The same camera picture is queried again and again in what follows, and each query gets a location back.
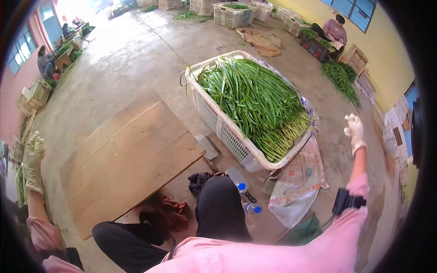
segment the hand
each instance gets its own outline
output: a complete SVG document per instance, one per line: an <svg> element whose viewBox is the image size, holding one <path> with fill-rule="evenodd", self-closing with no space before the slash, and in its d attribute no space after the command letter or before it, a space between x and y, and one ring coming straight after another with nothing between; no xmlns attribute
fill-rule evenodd
<svg viewBox="0 0 437 273"><path fill-rule="evenodd" d="M348 127L344 128L344 134L351 138L352 155L355 156L355 152L359 147L367 147L363 140L364 127L361 119L354 114L344 117L347 120Z"/></svg>
<svg viewBox="0 0 437 273"><path fill-rule="evenodd" d="M36 131L26 144L23 162L23 177L26 190L34 190L43 195L41 181L41 160L44 158L44 139Z"/></svg>

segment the blue window frame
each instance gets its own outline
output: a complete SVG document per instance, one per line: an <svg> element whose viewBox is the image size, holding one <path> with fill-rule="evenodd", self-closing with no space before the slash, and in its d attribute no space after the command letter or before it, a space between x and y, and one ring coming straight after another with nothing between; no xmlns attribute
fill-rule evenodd
<svg viewBox="0 0 437 273"><path fill-rule="evenodd" d="M367 31L376 6L376 0L321 0L343 13L363 32Z"/></svg>
<svg viewBox="0 0 437 273"><path fill-rule="evenodd" d="M15 43L12 44L9 57L7 58L7 63L14 75L35 49L36 45L30 33L29 26L25 24L18 34Z"/></svg>

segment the woman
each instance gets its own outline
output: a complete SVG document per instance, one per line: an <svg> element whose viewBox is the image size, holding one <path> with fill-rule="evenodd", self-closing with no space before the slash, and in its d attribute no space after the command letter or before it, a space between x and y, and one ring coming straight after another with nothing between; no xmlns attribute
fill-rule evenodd
<svg viewBox="0 0 437 273"><path fill-rule="evenodd" d="M346 116L344 133L351 138L355 157L350 181L346 186L353 196L367 199L367 147L363 124L351 114ZM32 243L38 251L48 251L42 263L51 272L79 273L79 268L51 255L62 249L60 232L53 227L44 210L40 175L44 156L43 139L35 132L26 148L24 173L28 191ZM238 189L225 176L208 180L198 197L196 237L178 244L173 253L159 249L162 244L153 227L144 228L114 222L94 227L93 237L100 249L128 273L150 272L353 272L357 243L367 208L347 208L336 216L325 232L303 246L256 245L250 243Z"/></svg>
<svg viewBox="0 0 437 273"><path fill-rule="evenodd" d="M41 77L45 80L53 79L55 72L60 73L59 70L55 71L55 54L46 54L43 45L38 50L37 63Z"/></svg>

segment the pink wall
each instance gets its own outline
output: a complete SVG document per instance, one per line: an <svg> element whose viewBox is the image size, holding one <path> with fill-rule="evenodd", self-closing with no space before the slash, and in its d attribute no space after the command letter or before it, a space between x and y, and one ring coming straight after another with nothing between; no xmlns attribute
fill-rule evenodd
<svg viewBox="0 0 437 273"><path fill-rule="evenodd" d="M29 17L28 26L37 49L21 65L15 75L12 73L10 67L6 65L1 82L0 138L8 145L12 145L12 135L20 135L21 125L24 119L24 115L15 105L15 101L23 86L27 88L30 87L33 80L39 76L37 65L38 48L41 45L52 48L37 8Z"/></svg>

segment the plastic bag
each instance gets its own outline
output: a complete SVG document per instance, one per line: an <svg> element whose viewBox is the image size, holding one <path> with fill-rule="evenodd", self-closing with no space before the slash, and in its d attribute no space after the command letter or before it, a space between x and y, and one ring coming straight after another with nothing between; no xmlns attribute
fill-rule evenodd
<svg viewBox="0 0 437 273"><path fill-rule="evenodd" d="M325 182L322 159L315 137L281 171L269 201L269 210L287 227L305 216Z"/></svg>

